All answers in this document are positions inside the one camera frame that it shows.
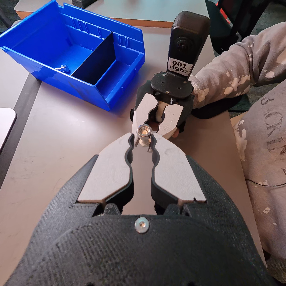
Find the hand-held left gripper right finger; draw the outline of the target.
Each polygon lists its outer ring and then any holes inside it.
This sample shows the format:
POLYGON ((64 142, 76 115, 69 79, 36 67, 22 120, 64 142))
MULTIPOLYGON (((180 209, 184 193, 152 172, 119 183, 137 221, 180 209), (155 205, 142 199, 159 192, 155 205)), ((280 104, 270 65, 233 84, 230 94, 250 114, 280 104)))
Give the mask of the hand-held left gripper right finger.
POLYGON ((154 133, 151 136, 151 196, 166 209, 170 204, 180 208, 186 203, 205 203, 206 197, 185 153, 175 144, 154 133))

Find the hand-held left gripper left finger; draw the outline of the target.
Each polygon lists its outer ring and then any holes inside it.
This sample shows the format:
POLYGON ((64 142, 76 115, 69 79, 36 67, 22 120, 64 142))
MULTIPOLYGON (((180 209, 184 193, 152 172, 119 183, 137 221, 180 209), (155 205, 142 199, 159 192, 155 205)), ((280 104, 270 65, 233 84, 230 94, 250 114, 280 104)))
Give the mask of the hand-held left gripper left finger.
POLYGON ((133 149, 134 134, 130 132, 105 147, 96 157, 78 202, 119 207, 130 202, 134 195, 133 149))

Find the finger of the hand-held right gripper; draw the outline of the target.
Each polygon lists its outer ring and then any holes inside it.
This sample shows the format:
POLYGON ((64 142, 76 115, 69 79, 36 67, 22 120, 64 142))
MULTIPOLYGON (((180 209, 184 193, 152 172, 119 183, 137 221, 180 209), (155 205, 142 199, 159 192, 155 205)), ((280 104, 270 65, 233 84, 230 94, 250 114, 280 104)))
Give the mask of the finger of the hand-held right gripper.
POLYGON ((177 130, 177 123, 183 111, 179 104, 167 105, 162 113, 162 121, 159 123, 157 133, 163 138, 170 138, 177 130))
POLYGON ((151 111, 155 110, 157 106, 158 100, 153 95, 145 93, 133 114, 132 133, 134 134, 134 144, 138 144, 139 140, 138 127, 148 122, 151 111))

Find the silver hex nut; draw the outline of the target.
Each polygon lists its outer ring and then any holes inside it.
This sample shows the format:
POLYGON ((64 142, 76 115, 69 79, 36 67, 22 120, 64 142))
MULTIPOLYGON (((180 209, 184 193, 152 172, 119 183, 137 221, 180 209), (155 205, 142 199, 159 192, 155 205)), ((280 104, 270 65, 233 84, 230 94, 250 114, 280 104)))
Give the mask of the silver hex nut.
POLYGON ((141 139, 149 138, 152 132, 153 132, 152 128, 147 124, 140 125, 137 129, 138 137, 141 139))

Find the blue plastic bin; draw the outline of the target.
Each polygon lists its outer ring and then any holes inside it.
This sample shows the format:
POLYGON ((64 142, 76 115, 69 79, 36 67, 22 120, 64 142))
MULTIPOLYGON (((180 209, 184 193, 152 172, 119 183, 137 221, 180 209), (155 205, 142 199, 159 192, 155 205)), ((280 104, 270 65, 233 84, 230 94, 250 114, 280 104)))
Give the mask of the blue plastic bin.
POLYGON ((143 33, 125 23, 95 14, 88 23, 60 13, 50 1, 8 29, 0 47, 35 78, 110 111, 145 62, 143 33), (71 76, 98 45, 113 32, 116 60, 95 84, 71 76), (54 68, 66 65, 69 73, 54 68))

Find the grey table with wooden edge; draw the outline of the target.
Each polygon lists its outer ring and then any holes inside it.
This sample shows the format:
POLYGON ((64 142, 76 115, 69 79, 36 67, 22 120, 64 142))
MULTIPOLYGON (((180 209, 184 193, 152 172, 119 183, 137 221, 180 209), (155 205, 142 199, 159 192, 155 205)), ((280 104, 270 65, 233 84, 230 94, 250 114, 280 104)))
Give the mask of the grey table with wooden edge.
POLYGON ((104 0, 95 1, 87 8, 76 7, 72 1, 56 1, 60 13, 88 23, 99 23, 95 14, 131 26, 171 28, 176 16, 189 11, 209 18, 204 0, 104 0))

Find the black mesh office chair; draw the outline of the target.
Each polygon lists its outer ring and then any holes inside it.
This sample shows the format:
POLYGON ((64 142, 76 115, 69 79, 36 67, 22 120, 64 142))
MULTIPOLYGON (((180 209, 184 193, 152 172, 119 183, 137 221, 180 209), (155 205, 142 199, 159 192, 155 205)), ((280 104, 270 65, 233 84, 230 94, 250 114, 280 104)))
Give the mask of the black mesh office chair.
POLYGON ((205 1, 213 49, 221 54, 249 36, 270 0, 205 1))

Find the black bin divider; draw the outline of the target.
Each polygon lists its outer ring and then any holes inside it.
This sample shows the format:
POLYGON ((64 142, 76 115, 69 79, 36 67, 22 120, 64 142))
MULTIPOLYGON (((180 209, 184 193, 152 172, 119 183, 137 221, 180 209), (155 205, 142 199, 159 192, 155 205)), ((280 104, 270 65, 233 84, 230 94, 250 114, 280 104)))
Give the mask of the black bin divider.
POLYGON ((115 60, 114 37, 110 32, 71 76, 95 85, 115 60))

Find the black flat case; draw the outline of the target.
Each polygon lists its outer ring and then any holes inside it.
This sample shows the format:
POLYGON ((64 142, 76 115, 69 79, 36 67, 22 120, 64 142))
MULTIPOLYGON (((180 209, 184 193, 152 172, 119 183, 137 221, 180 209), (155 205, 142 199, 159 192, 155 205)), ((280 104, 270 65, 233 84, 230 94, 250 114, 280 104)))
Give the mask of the black flat case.
POLYGON ((76 7, 85 9, 97 0, 72 0, 72 4, 76 7))

